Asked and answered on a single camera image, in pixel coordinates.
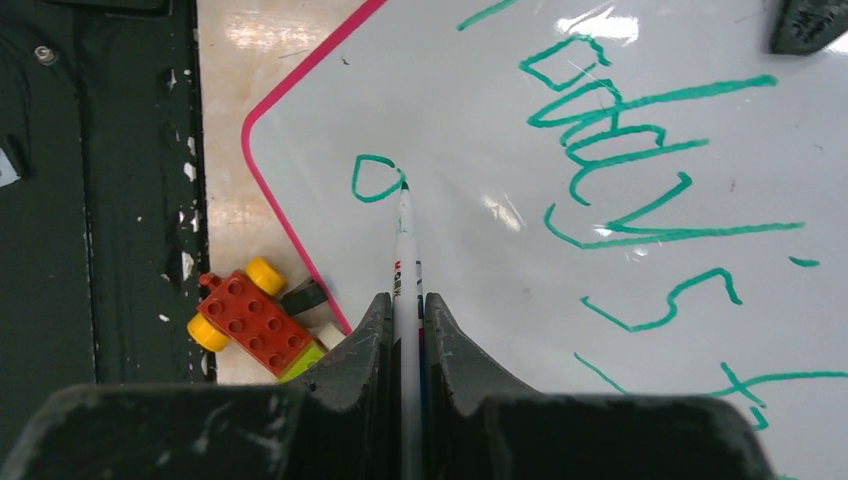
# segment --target beige tabletop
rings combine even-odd
[[[211,268],[229,274],[256,255],[289,280],[309,272],[247,169],[245,116],[362,0],[199,0],[198,43]],[[302,316],[331,321],[329,308]],[[217,355],[218,382],[270,383],[273,376],[238,347]]]

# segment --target yellow lego wheel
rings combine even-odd
[[[274,267],[262,257],[251,260],[244,269],[244,273],[257,287],[272,297],[286,288],[286,277],[274,270]]]
[[[202,313],[198,313],[188,322],[188,333],[201,347],[215,353],[230,343],[230,337],[221,333]]]

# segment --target pink border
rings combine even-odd
[[[277,203],[277,200],[271,194],[271,190],[268,188],[268,183],[265,182],[265,179],[262,178],[262,174],[259,172],[259,168],[256,167],[256,162],[253,160],[253,153],[250,151],[250,131],[253,129],[253,125],[256,121],[259,120],[259,117],[264,115],[265,112],[273,107],[274,104],[283,97],[283,95],[288,93],[292,87],[297,85],[297,82],[301,81],[307,73],[315,68],[316,65],[321,63],[327,55],[335,50],[335,48],[351,33],[353,33],[354,30],[359,28],[365,20],[368,20],[368,18],[373,15],[377,9],[383,6],[384,3],[386,3],[386,0],[366,0],[362,6],[353,12],[353,15],[348,17],[348,19],[345,20],[333,33],[331,33],[330,36],[321,43],[321,45],[318,45],[318,48],[313,50],[309,56],[300,62],[300,65],[298,65],[292,73],[284,78],[279,85],[274,87],[274,89],[271,90],[271,93],[262,99],[262,101],[247,114],[247,117],[244,120],[244,125],[241,128],[241,149],[244,152],[244,158],[247,161],[247,168],[250,169],[250,172],[259,184],[259,188],[262,189],[262,193],[265,195],[265,198],[268,199],[268,203],[271,204],[271,208],[274,209],[274,213],[277,214],[277,218],[280,219],[280,223],[283,224],[286,234],[294,244],[294,248],[297,249],[297,253],[300,255],[300,258],[303,259],[303,263],[306,264],[306,268],[309,269],[309,273],[312,274],[312,278],[314,278],[315,281],[318,282],[318,285],[327,292],[327,303],[330,304],[330,308],[333,309],[336,319],[338,319],[342,330],[344,330],[346,334],[349,334],[352,331],[350,323],[347,321],[347,318],[345,318],[345,315],[339,307],[338,302],[336,302],[336,299],[333,298],[333,295],[327,289],[324,279],[321,278],[321,274],[318,273],[318,268],[315,267],[315,263],[311,258],[309,258],[309,254],[306,253],[306,248],[297,237],[294,227],[292,227],[291,223],[289,223],[286,218],[286,214],[283,213],[283,209],[280,208],[280,204]]]

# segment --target black lego piece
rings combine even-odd
[[[772,480],[754,432],[704,397],[544,395],[429,294],[428,479]],[[33,418],[0,480],[394,479],[391,299],[282,386],[80,387]]]
[[[783,0],[772,53],[809,55],[848,30],[848,0]]]
[[[310,278],[291,292],[283,295],[283,298],[280,299],[280,306],[283,307],[284,312],[293,317],[326,301],[327,292],[321,288],[318,282]]]

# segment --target dark metal surface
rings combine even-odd
[[[754,432],[702,397],[543,395],[426,303],[434,479],[769,480]],[[0,480],[393,479],[391,300],[282,386],[83,387],[30,421]]]
[[[848,0],[783,0],[771,51],[818,52],[848,31]]]
[[[0,2],[0,148],[25,174],[0,188],[2,456],[65,386],[206,377],[185,331],[208,267],[194,3],[66,3]]]
[[[774,478],[754,432],[724,402],[543,395],[462,333],[440,295],[427,295],[425,311],[437,478]]]

